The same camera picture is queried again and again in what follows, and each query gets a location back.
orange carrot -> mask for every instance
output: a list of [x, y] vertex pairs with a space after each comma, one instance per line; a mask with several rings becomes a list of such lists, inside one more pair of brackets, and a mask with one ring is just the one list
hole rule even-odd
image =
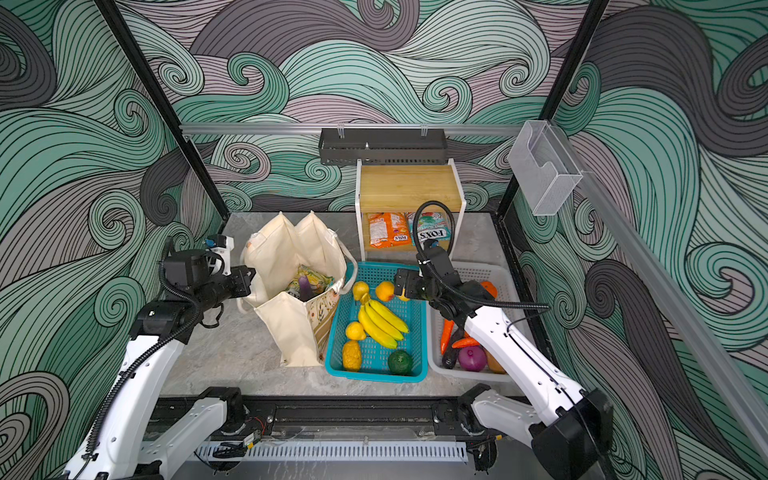
[[451, 346], [455, 349], [463, 349], [466, 346], [480, 346], [480, 342], [473, 339], [472, 337], [469, 337], [467, 339], [461, 339], [458, 342], [454, 342]]
[[453, 322], [451, 320], [443, 320], [442, 335], [440, 336], [440, 354], [445, 353], [448, 348], [448, 342], [451, 341], [451, 333], [453, 333]]
[[498, 290], [496, 290], [496, 286], [493, 283], [485, 281], [485, 282], [480, 282], [480, 284], [484, 289], [488, 291], [488, 293], [491, 294], [491, 296], [493, 296], [493, 298], [496, 298], [498, 296]]

marble table surface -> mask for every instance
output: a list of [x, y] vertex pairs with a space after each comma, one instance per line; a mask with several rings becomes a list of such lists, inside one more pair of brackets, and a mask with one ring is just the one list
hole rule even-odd
[[[275, 214], [234, 214], [224, 230], [235, 239], [233, 263], [237, 263], [250, 235]], [[305, 214], [286, 214], [294, 223]], [[325, 213], [317, 216], [334, 229], [357, 259], [359, 242], [354, 214]], [[412, 253], [376, 253], [368, 260], [415, 263]], [[455, 245], [454, 260], [500, 265], [506, 261], [488, 214], [466, 214]], [[196, 395], [209, 386], [239, 386], [247, 395], [323, 396], [455, 396], [476, 382], [443, 376], [432, 370], [419, 383], [383, 383], [350, 380], [329, 375], [325, 367], [282, 367], [280, 350], [255, 313], [241, 313], [234, 301], [225, 304], [221, 326], [196, 328], [168, 376], [162, 394]], [[216, 312], [206, 315], [212, 322]], [[513, 382], [492, 385], [504, 395], [522, 395]]]

blue plastic basket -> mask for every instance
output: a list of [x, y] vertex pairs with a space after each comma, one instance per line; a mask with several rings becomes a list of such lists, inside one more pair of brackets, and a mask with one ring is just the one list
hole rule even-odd
[[[371, 287], [371, 297], [376, 298], [373, 290], [384, 280], [390, 282], [395, 279], [398, 268], [418, 268], [398, 263], [359, 262], [357, 280], [368, 283]], [[342, 376], [347, 379], [370, 380], [373, 382], [409, 383], [421, 382], [427, 376], [427, 303], [423, 300], [411, 300], [403, 302], [395, 298], [384, 303], [388, 309], [399, 316], [407, 325], [409, 333], [404, 334], [403, 339], [397, 342], [398, 350], [405, 350], [413, 358], [411, 375], [392, 375], [389, 373], [387, 360], [394, 350], [379, 345], [371, 337], [360, 342], [362, 351], [362, 367], [359, 372], [347, 372], [342, 364], [341, 352], [346, 338], [346, 326], [357, 321], [357, 312], [360, 303], [356, 302], [352, 292], [343, 295], [339, 299], [336, 315], [333, 317], [331, 332], [326, 353], [326, 370], [333, 376]]]

patterned wallpaper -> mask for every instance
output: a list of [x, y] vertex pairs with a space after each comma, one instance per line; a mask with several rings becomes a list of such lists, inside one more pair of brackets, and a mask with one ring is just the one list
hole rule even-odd
[[[521, 124], [537, 118], [586, 0], [119, 0], [183, 122]], [[620, 0], [621, 10], [644, 0]], [[318, 137], [197, 137], [235, 211], [353, 210]], [[514, 139], [456, 137], [470, 210], [495, 210]]]
[[[600, 23], [556, 121], [768, 400], [768, 2], [653, 0]], [[768, 478], [768, 468], [577, 189], [521, 194], [526, 276], [554, 306], [564, 371], [617, 405], [620, 478]]]
[[1, 1], [0, 477], [60, 471], [164, 238], [220, 222], [93, 1]]

yellow snack package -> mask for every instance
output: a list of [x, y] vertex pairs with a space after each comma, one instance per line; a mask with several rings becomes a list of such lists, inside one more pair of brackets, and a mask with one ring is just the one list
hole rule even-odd
[[368, 214], [371, 247], [389, 248], [411, 243], [405, 214]]

